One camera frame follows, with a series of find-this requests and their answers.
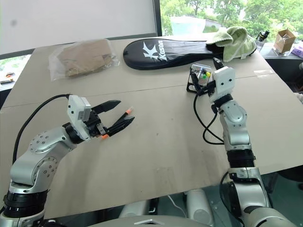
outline plastic bottle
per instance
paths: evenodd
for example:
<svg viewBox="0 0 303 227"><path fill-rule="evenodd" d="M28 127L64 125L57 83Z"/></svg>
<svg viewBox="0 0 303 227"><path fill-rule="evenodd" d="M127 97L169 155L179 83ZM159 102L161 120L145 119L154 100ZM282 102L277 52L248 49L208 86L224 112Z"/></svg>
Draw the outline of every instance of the plastic bottle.
<svg viewBox="0 0 303 227"><path fill-rule="evenodd" d="M262 47L264 46L265 39L267 38L269 31L259 32L256 38L257 50L260 52Z"/></svg>

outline whiteboard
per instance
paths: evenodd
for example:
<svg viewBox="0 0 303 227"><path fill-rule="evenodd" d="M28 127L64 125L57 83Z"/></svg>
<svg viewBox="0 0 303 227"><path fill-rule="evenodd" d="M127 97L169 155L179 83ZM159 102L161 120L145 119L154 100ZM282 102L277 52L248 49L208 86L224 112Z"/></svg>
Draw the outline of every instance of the whiteboard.
<svg viewBox="0 0 303 227"><path fill-rule="evenodd" d="M1 0L0 54L155 33L152 0Z"/></svg>

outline bag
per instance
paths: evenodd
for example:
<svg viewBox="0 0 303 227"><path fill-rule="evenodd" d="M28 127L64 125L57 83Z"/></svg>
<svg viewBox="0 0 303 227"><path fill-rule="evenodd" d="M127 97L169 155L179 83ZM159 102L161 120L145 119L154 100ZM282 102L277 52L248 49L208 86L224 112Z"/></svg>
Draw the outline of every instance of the bag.
<svg viewBox="0 0 303 227"><path fill-rule="evenodd" d="M154 70L186 65L203 59L223 57L223 47L205 41L141 39L128 44L123 52L125 63L136 70Z"/></svg>
<svg viewBox="0 0 303 227"><path fill-rule="evenodd" d="M107 39L64 45L49 56L51 80L74 78L119 65Z"/></svg>

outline plastic bag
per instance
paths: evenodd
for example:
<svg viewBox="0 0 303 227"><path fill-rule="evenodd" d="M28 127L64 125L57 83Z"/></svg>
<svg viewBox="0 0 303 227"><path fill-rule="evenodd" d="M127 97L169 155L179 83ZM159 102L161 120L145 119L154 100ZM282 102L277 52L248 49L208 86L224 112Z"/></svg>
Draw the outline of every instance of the plastic bag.
<svg viewBox="0 0 303 227"><path fill-rule="evenodd" d="M119 60L107 39L64 45L49 56L51 81L88 75L117 65Z"/></svg>
<svg viewBox="0 0 303 227"><path fill-rule="evenodd" d="M300 58L303 58L303 42L300 42L297 46L295 46L292 53Z"/></svg>

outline green towel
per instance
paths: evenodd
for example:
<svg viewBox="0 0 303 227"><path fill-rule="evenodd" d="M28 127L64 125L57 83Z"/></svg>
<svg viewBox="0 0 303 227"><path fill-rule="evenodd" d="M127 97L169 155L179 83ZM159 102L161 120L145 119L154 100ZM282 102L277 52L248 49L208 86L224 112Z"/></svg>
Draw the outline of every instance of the green towel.
<svg viewBox="0 0 303 227"><path fill-rule="evenodd" d="M246 28L240 26L227 29L220 27L219 31L210 40L207 40L206 44L216 44L218 47L224 47L224 62L229 62L234 58L244 59L257 48L255 40L247 34Z"/></svg>

